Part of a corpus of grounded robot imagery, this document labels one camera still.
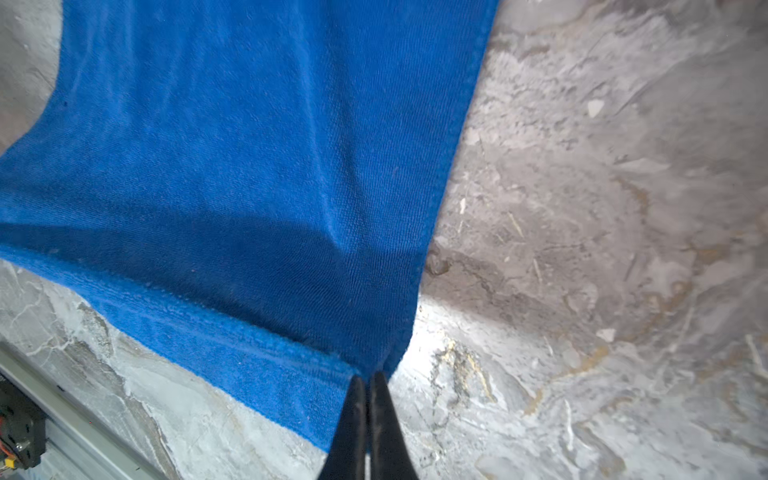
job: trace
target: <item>metal rail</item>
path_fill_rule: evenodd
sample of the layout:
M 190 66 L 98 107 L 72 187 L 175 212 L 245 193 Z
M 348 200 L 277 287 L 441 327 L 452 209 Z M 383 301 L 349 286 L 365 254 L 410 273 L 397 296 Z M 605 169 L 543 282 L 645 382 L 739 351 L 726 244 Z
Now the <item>metal rail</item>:
M 73 479 L 167 480 L 93 415 L 19 358 L 6 343 L 0 343 L 0 372 L 48 416 L 48 452 L 38 467 L 20 472 L 22 478 L 46 478 L 43 475 L 48 468 L 44 464 L 51 457 L 48 467 L 60 464 L 60 468 L 74 469 L 72 475 L 77 476 L 71 477 Z

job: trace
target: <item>gray stone surface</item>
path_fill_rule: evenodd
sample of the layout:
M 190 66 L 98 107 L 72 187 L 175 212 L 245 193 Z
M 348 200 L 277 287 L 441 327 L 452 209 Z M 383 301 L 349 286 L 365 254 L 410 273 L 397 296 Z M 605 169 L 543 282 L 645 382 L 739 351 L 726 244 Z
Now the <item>gray stone surface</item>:
M 0 0 L 0 148 L 50 93 L 59 18 Z M 390 384 L 422 478 L 768 478 L 766 20 L 503 2 Z M 169 478 L 322 465 L 9 263 L 0 326 Z

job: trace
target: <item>marble-patterned surface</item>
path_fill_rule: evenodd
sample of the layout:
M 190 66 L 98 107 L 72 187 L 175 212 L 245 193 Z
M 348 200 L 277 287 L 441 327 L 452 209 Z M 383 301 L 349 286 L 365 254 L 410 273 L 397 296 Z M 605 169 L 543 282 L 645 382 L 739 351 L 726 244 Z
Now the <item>marble-patterned surface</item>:
M 58 18 L 0 0 L 2 146 Z M 390 384 L 422 478 L 768 478 L 767 25 L 750 0 L 502 3 Z M 9 263 L 0 333 L 169 478 L 322 465 Z

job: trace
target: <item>blue towel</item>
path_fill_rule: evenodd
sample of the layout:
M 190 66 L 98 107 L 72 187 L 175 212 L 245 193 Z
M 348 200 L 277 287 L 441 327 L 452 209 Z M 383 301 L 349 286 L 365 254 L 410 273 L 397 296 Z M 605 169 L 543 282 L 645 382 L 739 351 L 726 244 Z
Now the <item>blue towel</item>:
M 391 374 L 495 0 L 65 0 L 0 256 L 329 447 Z

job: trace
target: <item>cracked surface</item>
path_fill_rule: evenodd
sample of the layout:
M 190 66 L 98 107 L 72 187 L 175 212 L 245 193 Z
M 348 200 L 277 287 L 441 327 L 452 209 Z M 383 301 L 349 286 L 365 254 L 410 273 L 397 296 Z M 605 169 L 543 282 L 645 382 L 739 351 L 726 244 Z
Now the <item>cracked surface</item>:
M 0 12 L 3 147 L 50 94 L 61 13 Z M 390 383 L 421 478 L 768 477 L 767 25 L 750 0 L 502 3 Z M 8 263 L 0 326 L 169 478 L 319 471 Z

